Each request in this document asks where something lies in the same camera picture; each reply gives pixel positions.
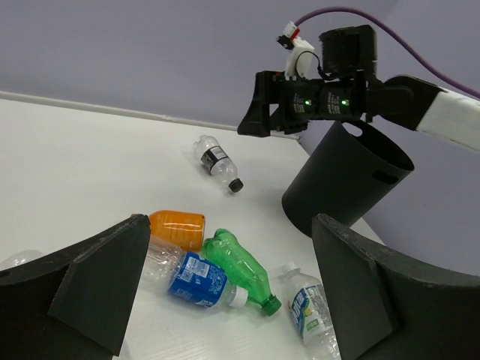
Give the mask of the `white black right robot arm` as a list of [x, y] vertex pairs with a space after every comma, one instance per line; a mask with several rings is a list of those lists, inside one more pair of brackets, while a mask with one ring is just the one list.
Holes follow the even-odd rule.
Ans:
[[370, 122], [380, 116], [410, 131], [479, 150], [479, 100], [414, 76], [377, 79], [376, 33], [371, 26], [327, 31], [319, 41], [319, 78], [307, 79], [297, 68], [301, 56], [314, 54], [297, 40], [285, 43], [291, 49], [285, 71], [256, 74], [253, 98], [238, 134], [296, 134], [311, 121]]

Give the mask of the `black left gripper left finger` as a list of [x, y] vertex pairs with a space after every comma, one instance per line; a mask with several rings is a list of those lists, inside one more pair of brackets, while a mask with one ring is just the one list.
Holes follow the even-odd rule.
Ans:
[[2, 359], [112, 359], [121, 352], [150, 239], [135, 214], [1, 271]]

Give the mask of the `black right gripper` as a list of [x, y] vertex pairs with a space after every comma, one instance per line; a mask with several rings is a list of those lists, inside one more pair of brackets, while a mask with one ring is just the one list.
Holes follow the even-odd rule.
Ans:
[[329, 81], [286, 81], [280, 90], [278, 108], [270, 115], [269, 106], [276, 103], [275, 77], [270, 70], [256, 73], [252, 101], [237, 127], [238, 135], [269, 137], [271, 128], [296, 134], [306, 130], [310, 121], [352, 122], [365, 113], [368, 83], [361, 71]]

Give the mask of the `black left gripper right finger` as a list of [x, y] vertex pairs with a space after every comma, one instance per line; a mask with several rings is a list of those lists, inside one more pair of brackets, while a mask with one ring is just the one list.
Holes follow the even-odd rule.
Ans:
[[312, 239], [342, 359], [478, 359], [479, 277], [375, 242], [326, 214]]

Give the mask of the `clear bottle white green label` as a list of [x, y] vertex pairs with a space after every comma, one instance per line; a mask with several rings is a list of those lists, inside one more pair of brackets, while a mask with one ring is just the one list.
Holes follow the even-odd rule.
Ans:
[[339, 359], [340, 350], [322, 281], [303, 273], [294, 262], [282, 265], [280, 271], [283, 297], [308, 356]]

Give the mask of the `clear bottle black cap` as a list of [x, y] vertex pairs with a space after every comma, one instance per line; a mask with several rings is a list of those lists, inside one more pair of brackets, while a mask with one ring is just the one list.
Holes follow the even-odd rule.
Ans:
[[193, 153], [216, 185], [232, 194], [243, 189], [237, 166], [213, 136], [202, 135], [193, 143]]

